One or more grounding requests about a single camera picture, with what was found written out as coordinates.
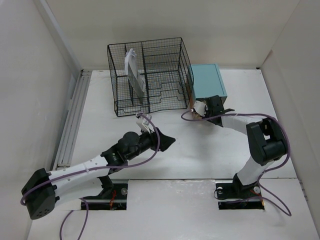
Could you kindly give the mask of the teal and orange drawer box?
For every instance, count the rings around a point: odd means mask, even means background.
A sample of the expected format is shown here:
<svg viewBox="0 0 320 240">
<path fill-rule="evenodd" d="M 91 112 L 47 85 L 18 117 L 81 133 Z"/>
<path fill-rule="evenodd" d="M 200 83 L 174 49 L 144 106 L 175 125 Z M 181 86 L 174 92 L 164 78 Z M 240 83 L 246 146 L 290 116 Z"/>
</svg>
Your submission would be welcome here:
<svg viewBox="0 0 320 240">
<path fill-rule="evenodd" d="M 190 106 L 193 108 L 195 101 L 206 104 L 206 99 L 219 96 L 224 104 L 228 94 L 217 63 L 192 64 L 193 91 Z"/>
</svg>

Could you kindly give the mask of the black setup guide booklet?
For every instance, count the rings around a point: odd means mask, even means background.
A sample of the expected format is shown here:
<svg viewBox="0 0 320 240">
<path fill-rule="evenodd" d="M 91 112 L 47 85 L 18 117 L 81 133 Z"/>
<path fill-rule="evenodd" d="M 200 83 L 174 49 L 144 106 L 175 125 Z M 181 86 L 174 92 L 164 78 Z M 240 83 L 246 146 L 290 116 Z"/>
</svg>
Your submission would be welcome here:
<svg viewBox="0 0 320 240">
<path fill-rule="evenodd" d="M 131 67 L 130 64 L 128 64 L 127 66 L 127 77 L 135 94 L 137 95 L 139 103 L 143 104 L 144 95 L 146 92 L 145 78 L 141 74 L 139 74 L 139 71 L 137 70 L 135 65 Z"/>
</svg>

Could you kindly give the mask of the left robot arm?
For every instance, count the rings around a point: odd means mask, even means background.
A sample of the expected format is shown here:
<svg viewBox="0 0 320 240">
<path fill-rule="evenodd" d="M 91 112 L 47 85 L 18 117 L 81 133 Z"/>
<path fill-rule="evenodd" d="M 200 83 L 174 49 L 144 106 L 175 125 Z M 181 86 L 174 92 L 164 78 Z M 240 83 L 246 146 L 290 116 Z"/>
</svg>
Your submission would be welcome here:
<svg viewBox="0 0 320 240">
<path fill-rule="evenodd" d="M 129 131 L 116 144 L 100 155 L 68 168 L 36 170 L 21 190 L 21 204 L 30 219 L 40 219 L 62 203 L 83 197 L 111 195 L 110 175 L 128 168 L 128 162 L 147 150 L 166 151 L 175 138 L 160 130 L 137 134 Z"/>
</svg>

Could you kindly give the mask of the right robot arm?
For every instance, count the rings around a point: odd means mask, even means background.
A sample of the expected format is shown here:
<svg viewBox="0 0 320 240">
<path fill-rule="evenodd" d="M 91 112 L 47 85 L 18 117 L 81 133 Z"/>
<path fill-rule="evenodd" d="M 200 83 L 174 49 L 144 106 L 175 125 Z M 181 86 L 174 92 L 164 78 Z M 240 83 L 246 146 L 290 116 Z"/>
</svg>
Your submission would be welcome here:
<svg viewBox="0 0 320 240">
<path fill-rule="evenodd" d="M 250 157 L 232 182 L 216 184 L 218 200 L 246 199 L 260 195 L 259 180 L 267 168 L 289 153 L 288 141 L 277 120 L 260 114 L 237 114 L 225 109 L 220 96 L 205 99 L 207 121 L 247 136 Z"/>
</svg>

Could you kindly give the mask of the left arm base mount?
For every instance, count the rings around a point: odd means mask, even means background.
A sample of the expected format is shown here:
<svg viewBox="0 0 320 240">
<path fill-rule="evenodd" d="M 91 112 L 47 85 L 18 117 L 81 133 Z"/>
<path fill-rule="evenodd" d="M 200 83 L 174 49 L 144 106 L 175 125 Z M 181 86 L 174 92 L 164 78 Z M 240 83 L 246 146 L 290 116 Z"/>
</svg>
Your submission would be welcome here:
<svg viewBox="0 0 320 240">
<path fill-rule="evenodd" d="M 115 180 L 113 187 L 84 197 L 88 209 L 93 211 L 122 211 L 127 209 L 128 180 Z"/>
</svg>

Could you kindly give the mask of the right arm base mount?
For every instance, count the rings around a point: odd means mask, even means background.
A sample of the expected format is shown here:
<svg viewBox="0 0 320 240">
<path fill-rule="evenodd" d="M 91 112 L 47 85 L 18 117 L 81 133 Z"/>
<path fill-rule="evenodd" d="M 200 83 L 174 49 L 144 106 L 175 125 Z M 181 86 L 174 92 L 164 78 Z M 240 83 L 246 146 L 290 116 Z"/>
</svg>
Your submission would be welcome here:
<svg viewBox="0 0 320 240">
<path fill-rule="evenodd" d="M 242 186 L 238 180 L 217 181 L 215 198 L 219 210 L 264 210 L 261 189 L 255 182 Z"/>
</svg>

